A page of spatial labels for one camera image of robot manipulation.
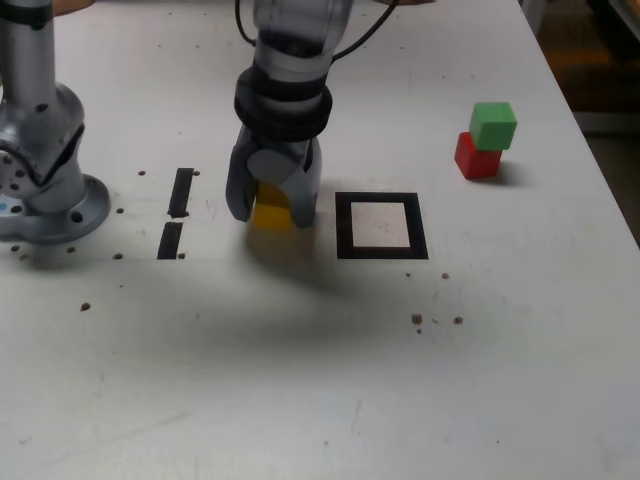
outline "table surface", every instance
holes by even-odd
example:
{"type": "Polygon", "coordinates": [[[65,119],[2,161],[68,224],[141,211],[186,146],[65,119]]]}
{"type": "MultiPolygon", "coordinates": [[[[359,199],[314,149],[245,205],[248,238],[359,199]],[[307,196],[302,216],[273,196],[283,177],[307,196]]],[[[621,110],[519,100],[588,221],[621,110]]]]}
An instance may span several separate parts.
{"type": "Polygon", "coordinates": [[[318,225],[290,236],[226,208],[231,2],[56,29],[81,165],[125,212],[73,254],[0,253],[0,478],[638,478],[640,253],[517,2],[398,9],[335,65],[318,225]],[[472,183],[478,101],[520,125],[472,183]],[[157,261],[178,167],[187,258],[157,261]],[[336,191],[417,192],[430,259],[337,260],[336,191]]]}

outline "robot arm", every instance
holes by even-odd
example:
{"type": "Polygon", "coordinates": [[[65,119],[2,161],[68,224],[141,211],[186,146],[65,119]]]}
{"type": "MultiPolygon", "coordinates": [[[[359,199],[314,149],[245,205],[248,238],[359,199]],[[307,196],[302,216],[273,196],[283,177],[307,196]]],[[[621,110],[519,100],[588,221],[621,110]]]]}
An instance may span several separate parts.
{"type": "Polygon", "coordinates": [[[315,218],[321,156],[317,136],[333,100],[326,87],[353,0],[256,1],[253,66],[239,78],[235,109],[244,124],[231,155],[227,203],[248,221],[260,182],[288,198],[293,222],[315,218]]]}
{"type": "Polygon", "coordinates": [[[80,99],[55,82],[52,0],[0,0],[0,240],[57,244],[97,228],[106,187],[83,176],[80,99]]]}

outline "red cube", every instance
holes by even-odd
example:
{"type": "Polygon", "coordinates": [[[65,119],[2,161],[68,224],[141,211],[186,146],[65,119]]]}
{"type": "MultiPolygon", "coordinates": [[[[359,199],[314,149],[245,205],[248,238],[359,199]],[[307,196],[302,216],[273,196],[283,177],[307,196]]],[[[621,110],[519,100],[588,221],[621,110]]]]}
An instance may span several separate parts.
{"type": "Polygon", "coordinates": [[[476,150],[469,132],[460,134],[456,148],[456,163],[467,180],[495,177],[500,169],[502,152],[481,152],[476,150]]]}

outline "yellow cube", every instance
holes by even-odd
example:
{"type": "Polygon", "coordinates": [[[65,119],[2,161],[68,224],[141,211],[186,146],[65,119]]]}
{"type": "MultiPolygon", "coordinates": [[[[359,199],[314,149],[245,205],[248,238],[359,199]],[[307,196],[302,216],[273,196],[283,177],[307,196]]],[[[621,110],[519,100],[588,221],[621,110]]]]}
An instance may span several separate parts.
{"type": "Polygon", "coordinates": [[[291,227],[289,199],[279,188],[260,182],[253,210],[253,225],[277,230],[291,227]]]}

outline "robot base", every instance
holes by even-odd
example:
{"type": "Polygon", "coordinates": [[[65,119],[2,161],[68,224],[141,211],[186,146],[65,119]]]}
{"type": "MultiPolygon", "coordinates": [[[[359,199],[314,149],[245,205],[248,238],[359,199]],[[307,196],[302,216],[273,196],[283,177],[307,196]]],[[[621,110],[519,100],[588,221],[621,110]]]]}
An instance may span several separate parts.
{"type": "Polygon", "coordinates": [[[83,177],[84,197],[73,207],[59,212],[38,213],[20,201],[7,198],[10,206],[7,214],[0,216],[0,240],[59,245],[84,237],[98,228],[111,210],[109,191],[97,178],[83,177]]]}

